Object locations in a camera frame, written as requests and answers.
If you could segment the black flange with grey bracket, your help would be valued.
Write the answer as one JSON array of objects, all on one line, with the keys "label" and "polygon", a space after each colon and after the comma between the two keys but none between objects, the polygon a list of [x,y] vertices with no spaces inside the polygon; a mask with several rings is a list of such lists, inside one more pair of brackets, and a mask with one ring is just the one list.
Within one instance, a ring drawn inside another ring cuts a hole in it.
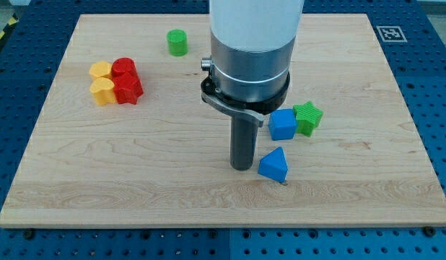
[{"label": "black flange with grey bracket", "polygon": [[283,87],[267,100],[260,102],[246,102],[234,100],[222,92],[217,92],[217,87],[211,77],[205,78],[201,82],[201,99],[217,111],[231,117],[240,118],[262,127],[264,116],[278,109],[287,97],[290,84],[290,73]]}]

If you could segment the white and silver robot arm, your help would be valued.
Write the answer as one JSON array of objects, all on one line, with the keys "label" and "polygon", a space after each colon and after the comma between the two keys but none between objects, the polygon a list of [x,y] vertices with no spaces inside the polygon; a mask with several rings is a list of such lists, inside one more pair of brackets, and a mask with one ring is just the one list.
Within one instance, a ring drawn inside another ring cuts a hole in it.
[{"label": "white and silver robot arm", "polygon": [[304,0],[211,0],[211,55],[201,60],[208,76],[201,99],[230,116],[230,165],[253,165],[266,115],[286,99],[289,67]]}]

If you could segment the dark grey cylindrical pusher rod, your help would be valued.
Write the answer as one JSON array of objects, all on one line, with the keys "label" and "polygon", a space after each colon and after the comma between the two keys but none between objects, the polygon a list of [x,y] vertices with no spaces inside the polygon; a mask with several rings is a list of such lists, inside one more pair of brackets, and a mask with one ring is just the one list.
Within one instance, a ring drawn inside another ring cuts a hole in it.
[{"label": "dark grey cylindrical pusher rod", "polygon": [[257,134],[257,124],[232,117],[230,164],[235,170],[248,170],[252,167]]}]

